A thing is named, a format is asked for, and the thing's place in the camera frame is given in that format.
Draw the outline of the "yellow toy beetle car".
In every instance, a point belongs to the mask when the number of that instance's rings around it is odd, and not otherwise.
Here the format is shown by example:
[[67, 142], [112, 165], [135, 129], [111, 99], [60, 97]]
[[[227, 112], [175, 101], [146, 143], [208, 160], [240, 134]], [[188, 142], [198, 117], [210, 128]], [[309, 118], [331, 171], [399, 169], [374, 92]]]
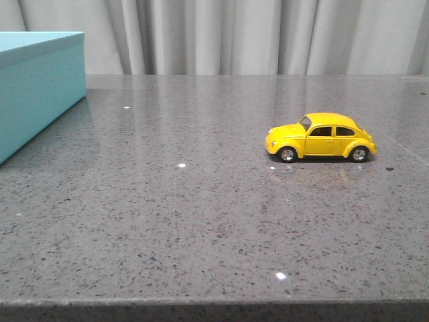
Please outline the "yellow toy beetle car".
[[377, 153], [373, 136], [354, 119], [338, 113], [308, 113], [297, 123], [271, 128], [267, 153], [285, 163], [306, 157], [343, 157], [366, 162]]

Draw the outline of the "light blue box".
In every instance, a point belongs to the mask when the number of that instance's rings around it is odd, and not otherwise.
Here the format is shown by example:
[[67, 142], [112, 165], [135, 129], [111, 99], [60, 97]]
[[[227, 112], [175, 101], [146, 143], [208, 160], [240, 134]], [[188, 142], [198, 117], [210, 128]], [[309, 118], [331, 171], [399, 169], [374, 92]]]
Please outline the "light blue box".
[[1, 161], [86, 95], [83, 32], [1, 33]]

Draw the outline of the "grey curtain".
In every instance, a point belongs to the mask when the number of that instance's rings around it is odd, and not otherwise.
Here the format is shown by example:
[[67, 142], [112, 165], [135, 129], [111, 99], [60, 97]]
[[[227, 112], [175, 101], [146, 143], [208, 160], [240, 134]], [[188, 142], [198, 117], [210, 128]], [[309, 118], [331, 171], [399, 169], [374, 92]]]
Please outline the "grey curtain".
[[2, 1], [1, 30], [84, 32], [89, 74], [428, 74], [427, 1]]

